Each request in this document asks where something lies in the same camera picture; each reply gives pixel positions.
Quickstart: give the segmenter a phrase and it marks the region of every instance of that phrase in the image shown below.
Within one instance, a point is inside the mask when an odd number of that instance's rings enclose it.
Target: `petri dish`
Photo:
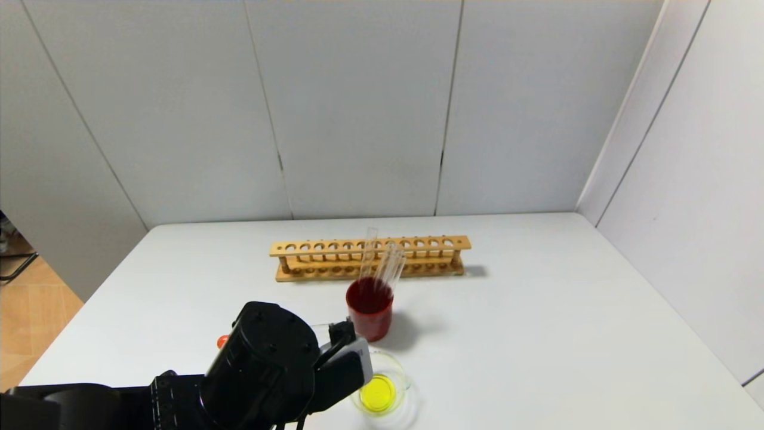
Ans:
[[[403,430],[416,419],[417,401],[411,379],[388,353],[369,354],[374,375],[351,395],[355,408],[370,428]]]

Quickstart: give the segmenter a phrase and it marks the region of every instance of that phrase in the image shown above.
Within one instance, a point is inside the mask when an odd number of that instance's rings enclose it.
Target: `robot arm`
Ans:
[[[308,324],[271,303],[251,301],[205,375],[168,371],[149,386],[19,386],[2,395],[3,429],[267,430],[302,425],[372,376],[368,344],[353,324],[329,327],[319,346]],[[57,419],[35,424],[41,416]],[[50,422],[58,423],[50,427]]]

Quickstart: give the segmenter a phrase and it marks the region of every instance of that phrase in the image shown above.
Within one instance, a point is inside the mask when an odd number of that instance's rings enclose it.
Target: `test tube rack hole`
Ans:
[[[274,242],[270,256],[279,259],[278,282],[356,279],[361,271],[365,239]],[[464,275],[461,251],[472,249],[466,236],[379,237],[374,241],[372,272],[384,247],[397,243],[406,255],[401,277]]]

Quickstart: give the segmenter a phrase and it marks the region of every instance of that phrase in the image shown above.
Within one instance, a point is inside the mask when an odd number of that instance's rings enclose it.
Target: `white wall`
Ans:
[[[291,218],[243,3],[26,3],[149,228]]]
[[[665,0],[629,93],[576,209],[595,226],[669,91],[709,0]]]
[[[0,207],[87,299],[146,234],[21,3],[0,2]]]
[[[88,276],[87,291],[144,225],[571,209],[659,10],[25,4],[31,22],[3,2],[26,23],[9,29],[28,26],[3,42],[19,57],[3,64],[3,210],[65,280]],[[26,69],[47,73],[51,96]],[[83,184],[58,193],[67,181]],[[41,214],[51,207],[70,212]]]
[[[465,2],[438,215],[573,210],[661,4]]]
[[[763,22],[711,2],[599,224],[740,382],[764,368]]]
[[[247,2],[295,218],[433,215],[459,2]]]

